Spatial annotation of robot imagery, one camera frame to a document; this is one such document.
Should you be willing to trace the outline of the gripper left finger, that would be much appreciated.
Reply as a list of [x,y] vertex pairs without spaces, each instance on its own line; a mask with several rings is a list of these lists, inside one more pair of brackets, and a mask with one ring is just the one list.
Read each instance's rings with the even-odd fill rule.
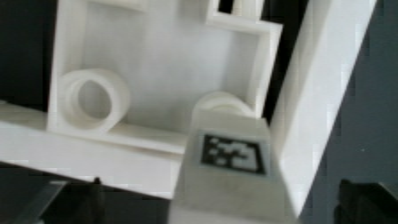
[[52,180],[6,224],[105,224],[105,193],[91,182]]

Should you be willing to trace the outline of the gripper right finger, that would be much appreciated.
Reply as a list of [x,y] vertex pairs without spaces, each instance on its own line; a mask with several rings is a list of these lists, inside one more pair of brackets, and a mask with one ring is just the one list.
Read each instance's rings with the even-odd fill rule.
[[398,224],[398,183],[341,180],[334,224]]

